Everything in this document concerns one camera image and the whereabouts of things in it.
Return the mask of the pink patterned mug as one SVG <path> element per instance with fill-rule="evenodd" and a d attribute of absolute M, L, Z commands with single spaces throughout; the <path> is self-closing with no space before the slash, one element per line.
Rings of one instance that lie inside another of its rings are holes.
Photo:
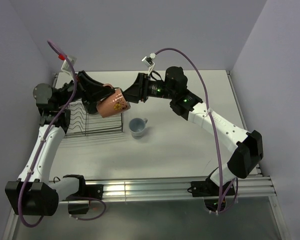
<path fill-rule="evenodd" d="M 121 88 L 114 88 L 111 84 L 103 84 L 103 87 L 114 90 L 114 93 L 107 98 L 98 101 L 96 110 L 101 117 L 107 118 L 130 109 L 131 105 L 123 96 Z"/>

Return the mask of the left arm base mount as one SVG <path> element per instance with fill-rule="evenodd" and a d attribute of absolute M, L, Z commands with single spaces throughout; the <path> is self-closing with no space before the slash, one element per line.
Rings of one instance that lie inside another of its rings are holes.
<path fill-rule="evenodd" d="M 86 184 L 85 178 L 82 175 L 68 174 L 63 176 L 62 180 L 76 180 L 78 183 L 78 189 L 72 194 L 67 195 L 65 200 L 67 201 L 87 201 L 87 203 L 71 203 L 68 205 L 68 213 L 71 217 L 76 217 L 79 220 L 88 220 L 88 218 L 83 218 L 80 215 L 85 215 L 91 206 L 92 201 L 99 202 L 103 205 L 103 210 L 101 213 L 92 217 L 97 219 L 101 217 L 106 210 L 106 204 L 102 201 L 104 185 L 103 184 Z"/>

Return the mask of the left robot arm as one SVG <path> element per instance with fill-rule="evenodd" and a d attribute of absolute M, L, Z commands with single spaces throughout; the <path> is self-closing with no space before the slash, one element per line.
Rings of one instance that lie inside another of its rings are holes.
<path fill-rule="evenodd" d="M 62 88 L 41 83 L 33 90 L 41 115 L 38 138 L 22 173 L 5 187 L 15 214 L 21 218 L 52 216 L 63 200 L 102 200 L 103 186 L 88 188 L 82 175 L 68 174 L 55 183 L 49 182 L 55 155 L 70 126 L 68 105 L 81 100 L 86 112 L 94 114 L 98 101 L 115 92 L 113 87 L 93 80 L 84 71 L 75 77 Z"/>

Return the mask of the light blue mug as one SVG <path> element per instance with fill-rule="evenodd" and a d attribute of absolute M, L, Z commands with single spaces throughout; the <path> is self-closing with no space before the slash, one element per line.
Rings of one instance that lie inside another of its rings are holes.
<path fill-rule="evenodd" d="M 148 120 L 146 118 L 133 118 L 129 122 L 131 136 L 135 139 L 141 138 L 145 133 Z"/>

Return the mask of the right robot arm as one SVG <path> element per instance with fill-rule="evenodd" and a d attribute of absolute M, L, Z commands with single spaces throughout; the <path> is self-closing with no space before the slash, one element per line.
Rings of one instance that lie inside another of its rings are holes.
<path fill-rule="evenodd" d="M 151 80 L 139 73 L 134 83 L 123 95 L 131 103 L 145 102 L 149 97 L 170 100 L 174 113 L 210 132 L 217 143 L 222 143 L 232 154 L 227 163 L 220 165 L 208 177 L 207 191 L 217 195 L 224 184 L 234 178 L 244 179 L 263 158 L 261 134 L 248 132 L 208 107 L 208 103 L 187 88 L 187 77 L 183 68 L 172 66 L 165 72 L 164 80 Z"/>

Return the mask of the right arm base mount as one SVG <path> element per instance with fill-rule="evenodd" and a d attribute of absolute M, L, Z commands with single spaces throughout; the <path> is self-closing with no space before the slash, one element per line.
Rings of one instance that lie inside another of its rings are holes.
<path fill-rule="evenodd" d="M 228 189 L 226 196 L 232 196 L 235 194 L 235 190 L 233 184 L 228 181 L 222 187 L 222 193 Z M 195 197 L 218 197 L 219 196 L 219 187 L 210 179 L 202 180 L 202 181 L 192 181 L 190 183 L 190 187 L 187 189 L 187 192 L 192 194 Z"/>

